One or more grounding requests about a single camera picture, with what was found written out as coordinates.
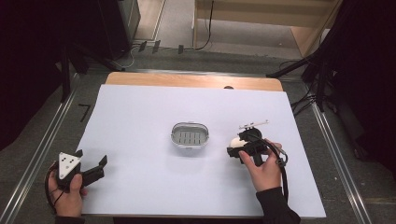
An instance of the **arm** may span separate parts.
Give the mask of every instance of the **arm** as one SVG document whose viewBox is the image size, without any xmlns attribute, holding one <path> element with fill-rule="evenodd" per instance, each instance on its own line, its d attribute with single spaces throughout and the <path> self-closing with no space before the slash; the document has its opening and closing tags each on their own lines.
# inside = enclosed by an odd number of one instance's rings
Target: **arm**
<svg viewBox="0 0 396 224">
<path fill-rule="evenodd" d="M 246 165 L 254 188 L 256 197 L 262 205 L 264 212 L 263 222 L 272 223 L 300 223 L 300 217 L 292 211 L 282 194 L 280 187 L 281 173 L 276 164 L 276 155 L 269 150 L 268 158 L 261 166 L 256 166 L 245 151 L 240 151 L 239 156 Z"/>
<path fill-rule="evenodd" d="M 82 176 L 75 175 L 70 183 L 70 191 L 63 192 L 58 189 L 56 183 L 55 172 L 52 171 L 49 176 L 49 193 L 57 216 L 55 224 L 83 224 L 84 218 L 81 217 L 82 198 L 81 195 L 86 195 L 87 191 L 81 189 Z"/>
</svg>

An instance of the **black sleeve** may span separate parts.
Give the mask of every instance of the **black sleeve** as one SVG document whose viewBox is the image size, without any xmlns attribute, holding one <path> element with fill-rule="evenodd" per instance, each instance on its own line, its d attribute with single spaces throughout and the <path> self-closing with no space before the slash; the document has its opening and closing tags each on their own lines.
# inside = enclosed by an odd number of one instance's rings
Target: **black sleeve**
<svg viewBox="0 0 396 224">
<path fill-rule="evenodd" d="M 264 224 L 300 223 L 300 217 L 289 208 L 282 194 L 282 188 L 267 189 L 256 193 L 264 212 Z"/>
<path fill-rule="evenodd" d="M 85 219 L 82 217 L 55 217 L 55 224 L 84 224 Z"/>
</svg>

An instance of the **metal container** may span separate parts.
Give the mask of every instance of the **metal container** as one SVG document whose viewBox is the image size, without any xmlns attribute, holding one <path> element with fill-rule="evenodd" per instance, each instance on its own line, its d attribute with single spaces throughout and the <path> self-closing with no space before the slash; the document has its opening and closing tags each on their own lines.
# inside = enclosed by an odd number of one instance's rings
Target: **metal container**
<svg viewBox="0 0 396 224">
<path fill-rule="evenodd" d="M 182 122 L 173 127 L 171 139 L 180 148 L 202 148 L 209 140 L 209 130 L 200 123 Z"/>
</svg>

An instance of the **hand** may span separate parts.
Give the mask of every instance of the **hand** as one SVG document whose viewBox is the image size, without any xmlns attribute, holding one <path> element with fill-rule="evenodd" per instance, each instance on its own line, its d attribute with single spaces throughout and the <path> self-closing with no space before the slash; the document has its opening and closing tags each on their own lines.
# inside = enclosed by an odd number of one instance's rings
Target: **hand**
<svg viewBox="0 0 396 224">
<path fill-rule="evenodd" d="M 49 175 L 49 194 L 52 203 L 58 199 L 55 204 L 57 216 L 59 217 L 81 217 L 82 196 L 87 195 L 87 190 L 81 189 L 82 175 L 75 175 L 70 183 L 68 193 L 58 189 L 55 178 L 55 171 Z"/>
<path fill-rule="evenodd" d="M 282 148 L 282 145 L 279 143 L 271 144 L 276 148 Z M 246 165 L 253 186 L 258 192 L 280 187 L 280 168 L 276 164 L 276 154 L 271 149 L 268 150 L 267 160 L 261 166 L 256 166 L 245 151 L 239 151 L 239 156 Z"/>
</svg>

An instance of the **white sheet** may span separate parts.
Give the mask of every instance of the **white sheet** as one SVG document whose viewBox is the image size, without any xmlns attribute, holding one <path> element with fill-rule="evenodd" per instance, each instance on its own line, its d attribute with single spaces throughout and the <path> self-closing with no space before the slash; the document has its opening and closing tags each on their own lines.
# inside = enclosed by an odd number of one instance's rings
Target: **white sheet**
<svg viewBox="0 0 396 224">
<path fill-rule="evenodd" d="M 121 85 L 101 87 L 78 146 L 82 171 L 108 158 L 105 177 L 88 186 L 83 213 L 261 217 L 248 170 L 226 147 L 239 125 L 266 119 L 257 128 L 289 155 L 291 209 L 325 217 L 285 92 Z M 172 144 L 173 126 L 186 121 L 208 128 L 204 149 Z"/>
</svg>

